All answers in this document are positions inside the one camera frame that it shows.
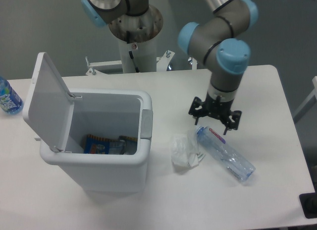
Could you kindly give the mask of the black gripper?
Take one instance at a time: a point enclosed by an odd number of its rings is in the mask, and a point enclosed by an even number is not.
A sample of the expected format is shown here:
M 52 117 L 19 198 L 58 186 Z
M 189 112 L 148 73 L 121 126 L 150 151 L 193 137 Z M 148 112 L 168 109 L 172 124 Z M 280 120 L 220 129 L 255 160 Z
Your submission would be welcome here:
M 192 101 L 188 114 L 195 120 L 195 125 L 198 124 L 201 117 L 212 117 L 218 120 L 225 120 L 225 130 L 223 135 L 228 131 L 238 130 L 241 111 L 231 111 L 233 100 L 222 102 L 221 98 L 212 98 L 209 93 L 206 94 L 206 99 L 203 102 L 199 97 L 195 97 Z

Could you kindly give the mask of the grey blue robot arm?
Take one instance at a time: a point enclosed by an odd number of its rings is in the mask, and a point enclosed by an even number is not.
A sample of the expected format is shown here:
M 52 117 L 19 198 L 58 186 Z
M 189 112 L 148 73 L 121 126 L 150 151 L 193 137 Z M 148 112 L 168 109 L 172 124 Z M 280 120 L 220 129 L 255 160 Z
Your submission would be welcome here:
M 242 76 L 249 64 L 250 48 L 237 36 L 250 29 L 259 12 L 251 0 L 207 0 L 213 18 L 206 24 L 186 24 L 178 35 L 180 49 L 211 72 L 206 98 L 195 98 L 189 114 L 198 120 L 212 117 L 225 130 L 237 130 L 241 111 L 232 111 Z M 121 44 L 123 72 L 156 71 L 152 45 L 162 30 L 163 18 L 149 0 L 81 0 L 89 19 L 108 26 Z

